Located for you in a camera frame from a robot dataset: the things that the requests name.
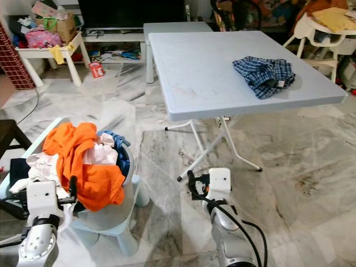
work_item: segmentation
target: orange shirt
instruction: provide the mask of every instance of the orange shirt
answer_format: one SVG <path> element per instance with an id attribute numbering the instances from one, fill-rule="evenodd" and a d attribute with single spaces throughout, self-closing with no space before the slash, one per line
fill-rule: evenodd
<path id="1" fill-rule="evenodd" d="M 116 165 L 86 165 L 83 156 L 94 147 L 96 126 L 84 122 L 74 127 L 70 122 L 54 128 L 46 137 L 43 152 L 58 154 L 57 175 L 68 192 L 70 178 L 77 177 L 77 197 L 85 208 L 98 211 L 108 204 L 121 204 L 125 177 Z"/>

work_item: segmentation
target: red tile wall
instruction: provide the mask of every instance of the red tile wall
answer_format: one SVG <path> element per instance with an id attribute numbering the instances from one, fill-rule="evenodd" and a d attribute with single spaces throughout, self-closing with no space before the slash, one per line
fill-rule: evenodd
<path id="1" fill-rule="evenodd" d="M 0 65 L 16 89 L 34 89 L 35 85 L 0 24 Z"/>

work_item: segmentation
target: pink bag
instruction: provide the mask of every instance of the pink bag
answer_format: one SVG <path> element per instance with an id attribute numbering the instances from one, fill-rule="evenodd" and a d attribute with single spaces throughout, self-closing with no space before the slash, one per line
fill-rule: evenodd
<path id="1" fill-rule="evenodd" d="M 28 48 L 48 48 L 56 45 L 62 46 L 59 34 L 46 31 L 43 25 L 31 29 L 25 36 L 28 42 Z"/>

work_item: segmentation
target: blue cloth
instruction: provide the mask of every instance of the blue cloth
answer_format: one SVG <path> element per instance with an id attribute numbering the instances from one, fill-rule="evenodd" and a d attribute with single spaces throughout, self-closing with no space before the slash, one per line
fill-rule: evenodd
<path id="1" fill-rule="evenodd" d="M 291 64 L 286 60 L 247 56 L 234 61 L 233 66 L 244 76 L 246 83 L 259 99 L 286 90 L 295 80 Z"/>
<path id="2" fill-rule="evenodd" d="M 97 134 L 102 135 L 103 132 L 113 137 L 113 140 L 115 142 L 113 149 L 115 149 L 118 153 L 116 165 L 119 166 L 122 175 L 126 177 L 128 174 L 128 170 L 130 169 L 130 161 L 128 160 L 121 144 L 124 143 L 126 146 L 130 146 L 130 142 L 128 142 L 123 136 L 117 135 L 112 131 L 100 131 Z"/>

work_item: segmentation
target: plaid shirt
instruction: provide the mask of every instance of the plaid shirt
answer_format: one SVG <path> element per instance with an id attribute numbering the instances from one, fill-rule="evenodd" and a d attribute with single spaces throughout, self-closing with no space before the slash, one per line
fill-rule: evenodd
<path id="1" fill-rule="evenodd" d="M 235 70 L 244 76 L 256 97 L 264 99 L 284 91 L 295 80 L 291 64 L 286 60 L 266 60 L 244 57 L 233 62 Z"/>

